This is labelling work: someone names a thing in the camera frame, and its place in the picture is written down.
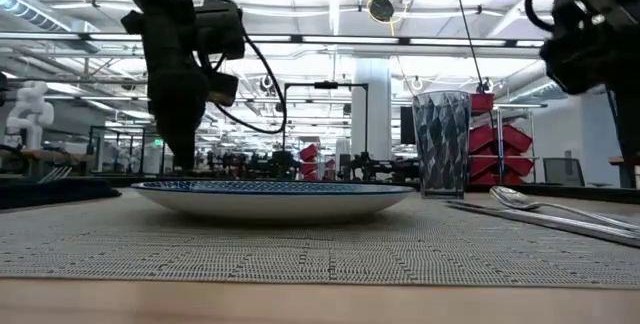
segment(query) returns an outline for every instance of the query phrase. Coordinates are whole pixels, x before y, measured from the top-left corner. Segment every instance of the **plate rim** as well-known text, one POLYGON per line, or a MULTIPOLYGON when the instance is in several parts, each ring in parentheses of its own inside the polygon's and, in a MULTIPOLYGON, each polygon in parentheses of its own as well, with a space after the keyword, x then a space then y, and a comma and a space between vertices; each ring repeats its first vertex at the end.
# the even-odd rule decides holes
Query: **plate rim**
MULTIPOLYGON (((175 180, 175 181, 198 181, 198 180, 175 180)), ((202 180, 205 182, 212 182, 212 180, 202 180)), ((391 194, 409 194, 415 192, 416 190, 412 187, 408 186, 400 186, 400 185, 380 185, 388 187, 389 189, 395 188, 395 190, 390 191, 363 191, 363 192, 274 192, 274 191, 244 191, 244 192, 232 192, 232 191, 222 191, 222 190, 180 190, 180 189, 170 189, 170 188, 147 188, 144 187, 145 184, 149 183, 157 183, 157 182, 140 182, 134 183, 131 185, 132 188, 137 190, 146 190, 146 191, 159 191, 159 192, 173 192, 173 193, 189 193, 189 194, 226 194, 226 195, 279 195, 279 196, 359 196, 359 195, 391 195, 391 194)), ((378 186, 374 184, 359 184, 359 185, 371 185, 378 186)))

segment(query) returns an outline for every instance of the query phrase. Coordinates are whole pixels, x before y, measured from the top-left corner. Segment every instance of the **placemat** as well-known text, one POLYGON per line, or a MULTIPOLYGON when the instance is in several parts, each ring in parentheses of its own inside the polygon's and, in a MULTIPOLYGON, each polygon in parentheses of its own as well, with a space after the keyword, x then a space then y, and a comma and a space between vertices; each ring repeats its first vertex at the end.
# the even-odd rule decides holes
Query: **placemat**
POLYGON ((0 277, 640 288, 640 250, 417 197, 350 224, 194 220, 137 195, 0 214, 0 277))

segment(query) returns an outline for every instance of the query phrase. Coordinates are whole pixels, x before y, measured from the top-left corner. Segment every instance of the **black cloth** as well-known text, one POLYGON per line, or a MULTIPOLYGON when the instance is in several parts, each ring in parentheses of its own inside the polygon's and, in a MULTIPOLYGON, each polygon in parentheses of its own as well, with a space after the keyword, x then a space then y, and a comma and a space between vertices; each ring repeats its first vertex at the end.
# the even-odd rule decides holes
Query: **black cloth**
POLYGON ((115 198, 120 195, 119 191, 99 179, 62 179, 44 184, 15 180, 0 186, 0 210, 115 198))

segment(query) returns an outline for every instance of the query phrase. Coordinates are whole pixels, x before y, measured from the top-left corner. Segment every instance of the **blue and white plate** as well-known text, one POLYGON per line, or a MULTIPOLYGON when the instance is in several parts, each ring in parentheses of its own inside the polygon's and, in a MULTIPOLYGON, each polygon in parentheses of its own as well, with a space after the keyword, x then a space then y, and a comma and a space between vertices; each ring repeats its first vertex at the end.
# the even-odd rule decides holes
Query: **blue and white plate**
POLYGON ((166 181, 134 184, 141 195, 179 212, 230 219, 321 221, 386 209, 407 187, 323 182, 166 181))

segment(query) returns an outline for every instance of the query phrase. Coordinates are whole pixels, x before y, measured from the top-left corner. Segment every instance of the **spoon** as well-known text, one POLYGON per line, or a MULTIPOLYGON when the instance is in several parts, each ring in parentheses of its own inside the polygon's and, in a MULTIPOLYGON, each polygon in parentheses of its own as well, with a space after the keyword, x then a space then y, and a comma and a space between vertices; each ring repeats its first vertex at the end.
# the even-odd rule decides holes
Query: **spoon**
POLYGON ((626 223, 620 220, 616 220, 613 218, 609 218, 603 215, 599 215, 596 213, 590 213, 587 211, 574 209, 570 207, 566 207, 560 204, 552 204, 552 203, 541 203, 533 200, 532 198, 517 192, 515 190, 494 186, 490 190, 491 195, 502 205, 508 206, 513 209, 524 210, 524 211, 533 211, 542 206, 552 207, 556 209, 562 209, 574 214, 582 215, 587 218, 591 218, 593 220, 599 221, 601 223, 607 223, 619 228, 624 228, 627 230, 640 230, 640 226, 633 225, 630 223, 626 223))

